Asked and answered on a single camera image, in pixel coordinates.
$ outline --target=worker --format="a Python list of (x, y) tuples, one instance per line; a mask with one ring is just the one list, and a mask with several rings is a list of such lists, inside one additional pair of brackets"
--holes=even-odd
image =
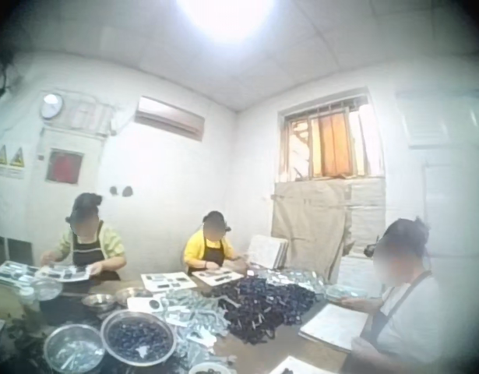
[(225, 259), (240, 258), (234, 257), (234, 250), (225, 238), (230, 230), (221, 212), (212, 211), (203, 218), (203, 229), (197, 231), (185, 247), (184, 262), (189, 274), (197, 270), (215, 270), (222, 267)]
[(68, 230), (55, 251), (42, 255), (41, 264), (48, 265), (64, 260), (73, 254), (73, 264), (90, 266), (90, 276), (103, 281), (119, 281), (116, 270), (126, 265), (125, 250), (119, 235), (99, 219), (102, 196), (82, 193), (66, 218)]
[(349, 298), (342, 304), (372, 315), (370, 330), (352, 341), (342, 372), (415, 372), (440, 355), (439, 289), (424, 267), (428, 228), (399, 219), (374, 251), (378, 277), (390, 286), (382, 298)]

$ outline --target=sleeve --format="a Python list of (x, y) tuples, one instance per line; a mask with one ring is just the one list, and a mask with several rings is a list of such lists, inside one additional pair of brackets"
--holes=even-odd
[(227, 238), (224, 238), (224, 255), (226, 259), (234, 258), (234, 249), (232, 248), (232, 245), (227, 240)]
[(71, 252), (71, 231), (67, 231), (62, 235), (57, 250), (61, 253), (62, 259), (68, 257)]
[(125, 255), (125, 247), (123, 246), (122, 238), (120, 238), (120, 235), (111, 228), (107, 228), (104, 232), (104, 253), (106, 253), (108, 259)]
[(200, 247), (199, 241), (196, 240), (196, 235), (194, 234), (185, 245), (184, 250), (184, 262), (188, 263), (190, 259), (200, 259)]
[(430, 363), (442, 353), (440, 293), (438, 288), (421, 292), (407, 310), (403, 327), (406, 356), (417, 363)]

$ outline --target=table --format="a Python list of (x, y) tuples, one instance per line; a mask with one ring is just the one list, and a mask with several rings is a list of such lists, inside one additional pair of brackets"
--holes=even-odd
[[(207, 291), (209, 286), (193, 277), (198, 284), (198, 291)], [(126, 287), (143, 287), (142, 280), (106, 281), (90, 289), (91, 293), (114, 294)], [(320, 309), (315, 305), (310, 312), (304, 315), (303, 322), (309, 321)], [(10, 289), (0, 286), (0, 318), (8, 319), (8, 314), (17, 318), (23, 310), (16, 294)], [(288, 355), (308, 362), (330, 372), (339, 372), (347, 354), (336, 351), (322, 343), (312, 342), (298, 336), (301, 326), (280, 326), (276, 330), (276, 338), (266, 344), (250, 345), (228, 334), (219, 338), (215, 344), (218, 355), (236, 355), (238, 360), (234, 368), (238, 374), (268, 374)]]

